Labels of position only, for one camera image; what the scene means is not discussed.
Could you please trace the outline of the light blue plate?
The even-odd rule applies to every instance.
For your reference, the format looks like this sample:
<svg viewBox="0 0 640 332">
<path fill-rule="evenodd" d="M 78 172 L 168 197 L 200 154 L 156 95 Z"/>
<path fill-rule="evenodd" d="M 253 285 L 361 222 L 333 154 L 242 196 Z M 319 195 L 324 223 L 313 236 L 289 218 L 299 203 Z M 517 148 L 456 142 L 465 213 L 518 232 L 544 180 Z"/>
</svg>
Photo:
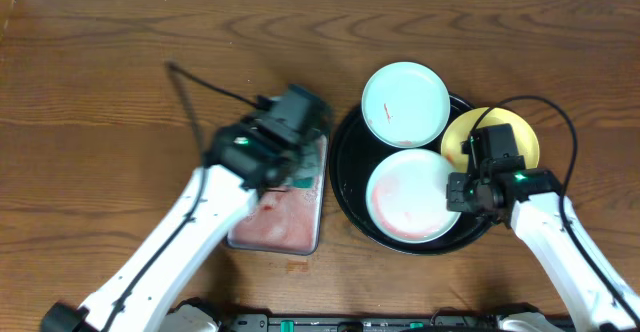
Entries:
<svg viewBox="0 0 640 332">
<path fill-rule="evenodd" d="M 377 70 L 365 84 L 361 111 L 381 142 L 417 148 L 436 140 L 450 117 L 449 91 L 430 68 L 395 62 Z"/>
<path fill-rule="evenodd" d="M 446 189 L 454 167 L 440 154 L 407 149 L 385 158 L 372 172 L 365 204 L 387 237 L 419 244 L 444 236 L 461 214 L 447 209 Z"/>
</svg>

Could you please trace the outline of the yellow plate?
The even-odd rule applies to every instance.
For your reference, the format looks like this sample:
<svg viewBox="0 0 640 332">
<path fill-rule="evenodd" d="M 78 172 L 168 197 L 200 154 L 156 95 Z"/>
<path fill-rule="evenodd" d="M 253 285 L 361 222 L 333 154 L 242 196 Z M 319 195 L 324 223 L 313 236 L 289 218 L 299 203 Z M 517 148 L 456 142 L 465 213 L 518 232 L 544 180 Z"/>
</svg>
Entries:
<svg viewBox="0 0 640 332">
<path fill-rule="evenodd" d="M 462 153 L 462 143 L 467 139 L 476 120 L 487 107 L 476 108 L 457 117 L 445 130 L 440 144 L 440 154 L 445 157 L 457 172 L 466 172 L 468 156 Z M 540 146 L 532 127 L 519 115 L 506 109 L 493 109 L 485 116 L 479 128 L 510 124 L 518 151 L 524 156 L 526 168 L 536 168 L 540 159 Z"/>
</svg>

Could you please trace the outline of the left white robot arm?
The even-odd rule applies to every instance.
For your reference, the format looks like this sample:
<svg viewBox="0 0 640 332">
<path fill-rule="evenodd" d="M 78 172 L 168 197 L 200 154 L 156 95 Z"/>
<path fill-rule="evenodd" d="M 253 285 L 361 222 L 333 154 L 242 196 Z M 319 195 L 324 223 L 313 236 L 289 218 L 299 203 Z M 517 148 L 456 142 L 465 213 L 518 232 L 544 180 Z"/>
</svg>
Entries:
<svg viewBox="0 0 640 332">
<path fill-rule="evenodd" d="M 244 117 L 219 129 L 167 215 L 125 265 L 78 308 L 54 304 L 43 331 L 157 331 L 171 304 L 269 189 L 295 179 L 326 119 Z"/>
</svg>

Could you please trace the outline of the green yellow sponge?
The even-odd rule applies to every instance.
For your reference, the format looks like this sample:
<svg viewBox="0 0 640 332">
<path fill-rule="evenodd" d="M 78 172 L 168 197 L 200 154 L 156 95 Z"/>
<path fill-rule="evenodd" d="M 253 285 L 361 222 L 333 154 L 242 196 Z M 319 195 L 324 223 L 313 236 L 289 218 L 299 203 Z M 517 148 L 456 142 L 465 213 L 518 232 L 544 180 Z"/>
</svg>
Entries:
<svg viewBox="0 0 640 332">
<path fill-rule="evenodd" d="M 320 174 L 320 153 L 315 148 L 306 149 L 301 154 L 300 163 L 291 177 L 291 186 L 310 189 Z"/>
</svg>

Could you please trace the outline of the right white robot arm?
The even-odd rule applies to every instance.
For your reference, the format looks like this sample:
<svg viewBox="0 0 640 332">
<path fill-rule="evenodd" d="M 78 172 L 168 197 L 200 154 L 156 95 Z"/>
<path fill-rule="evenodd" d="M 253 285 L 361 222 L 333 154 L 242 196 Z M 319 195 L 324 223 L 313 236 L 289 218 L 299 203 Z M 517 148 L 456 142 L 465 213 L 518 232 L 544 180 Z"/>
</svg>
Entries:
<svg viewBox="0 0 640 332">
<path fill-rule="evenodd" d="M 590 238 L 553 173 L 523 166 L 518 156 L 451 173 L 447 208 L 512 229 L 543 267 L 578 331 L 637 331 L 638 294 Z"/>
</svg>

